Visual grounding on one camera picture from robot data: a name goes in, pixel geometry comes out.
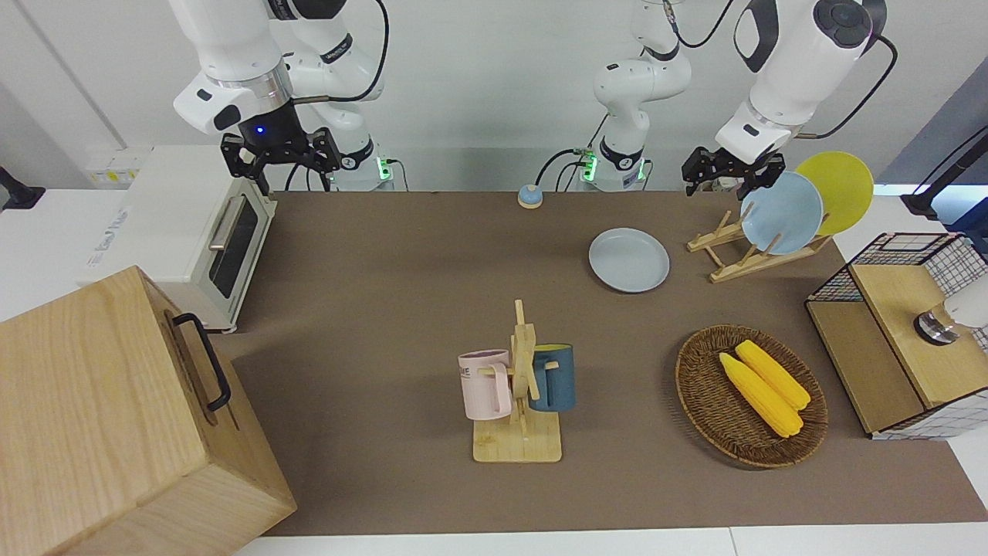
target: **pink mug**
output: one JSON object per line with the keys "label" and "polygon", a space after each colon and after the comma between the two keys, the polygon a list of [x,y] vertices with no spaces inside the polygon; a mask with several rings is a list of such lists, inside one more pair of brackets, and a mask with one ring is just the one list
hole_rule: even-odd
{"label": "pink mug", "polygon": [[490,420],[509,416],[514,400],[508,381],[508,365],[511,364],[508,350],[471,351],[462,354],[458,361],[466,417]]}

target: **wicker basket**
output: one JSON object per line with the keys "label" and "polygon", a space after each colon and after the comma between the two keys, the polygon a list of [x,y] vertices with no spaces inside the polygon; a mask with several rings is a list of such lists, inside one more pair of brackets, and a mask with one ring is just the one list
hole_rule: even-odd
{"label": "wicker basket", "polygon": [[[745,402],[727,379],[717,354],[733,354],[750,339],[772,355],[810,395],[799,412],[803,429],[781,438]],[[794,465],[808,458],[827,434],[827,402],[806,366],[789,348],[752,328],[720,324],[690,337],[676,361],[676,390],[687,417],[700,434],[728,456],[759,468]]]}

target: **wooden base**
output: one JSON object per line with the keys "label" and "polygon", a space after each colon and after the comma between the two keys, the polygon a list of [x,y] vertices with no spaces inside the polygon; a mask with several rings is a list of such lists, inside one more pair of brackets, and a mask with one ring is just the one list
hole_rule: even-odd
{"label": "wooden base", "polygon": [[759,270],[765,270],[766,268],[772,268],[773,266],[779,266],[781,264],[799,260],[810,255],[815,255],[820,248],[827,244],[830,237],[831,236],[829,235],[817,237],[816,239],[813,239],[809,245],[806,245],[799,251],[788,255],[769,255],[762,252],[752,254],[747,258],[747,260],[742,260],[741,262],[736,262],[714,270],[710,273],[710,282],[714,284],[726,282],[727,280],[747,276],[748,274],[758,272]]}
{"label": "wooden base", "polygon": [[697,234],[697,237],[686,244],[686,249],[689,252],[696,252],[700,250],[706,251],[706,254],[710,256],[713,263],[717,265],[717,269],[710,273],[710,282],[717,284],[720,282],[726,282],[727,280],[733,280],[734,278],[740,278],[742,276],[747,276],[758,272],[759,270],[765,270],[766,268],[772,268],[774,266],[779,266],[781,264],[786,264],[794,260],[798,260],[810,255],[816,254],[826,245],[832,238],[831,235],[818,235],[813,238],[805,247],[799,251],[785,254],[785,255],[772,255],[768,251],[771,251],[773,246],[782,239],[782,234],[776,235],[772,240],[772,243],[765,249],[765,251],[760,251],[755,245],[751,245],[748,252],[734,264],[724,264],[717,253],[713,251],[713,247],[717,245],[724,245],[725,243],[730,243],[737,241],[739,239],[744,239],[744,230],[741,228],[741,223],[751,212],[754,205],[749,205],[748,209],[741,215],[738,222],[734,224],[728,224],[727,221],[731,217],[731,212],[727,211],[724,213],[724,217],[720,219],[720,224],[717,225],[716,230],[706,234]]}
{"label": "wooden base", "polygon": [[559,414],[525,410],[521,415],[514,421],[510,417],[474,421],[474,461],[555,463],[562,459]]}

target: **corn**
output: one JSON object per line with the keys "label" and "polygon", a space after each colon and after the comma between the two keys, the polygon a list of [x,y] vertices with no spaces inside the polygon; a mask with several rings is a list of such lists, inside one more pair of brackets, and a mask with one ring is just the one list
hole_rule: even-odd
{"label": "corn", "polygon": [[805,410],[809,404],[809,392],[802,387],[792,375],[779,363],[758,346],[757,343],[746,339],[734,348],[738,357],[751,367],[753,371],[769,383],[773,390],[782,396],[796,411]]}
{"label": "corn", "polygon": [[720,354],[720,364],[738,392],[776,434],[789,438],[802,429],[802,419],[796,410],[748,365],[727,353]]}

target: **brown table mat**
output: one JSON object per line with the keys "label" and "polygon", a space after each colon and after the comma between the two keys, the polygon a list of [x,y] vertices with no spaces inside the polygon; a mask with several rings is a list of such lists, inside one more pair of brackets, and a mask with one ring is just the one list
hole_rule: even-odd
{"label": "brown table mat", "polygon": [[[949,446],[865,438],[806,296],[833,246],[711,285],[684,243],[730,195],[285,194],[240,317],[217,337],[298,501],[275,535],[985,520]],[[587,260],[615,227],[669,251],[658,289],[623,295]],[[718,248],[725,260],[743,246]],[[513,300],[539,341],[574,344],[563,459],[478,464],[456,356],[508,347]],[[764,330],[816,374],[830,431],[807,461],[748,471],[705,444],[676,396],[676,354],[711,324]]]}

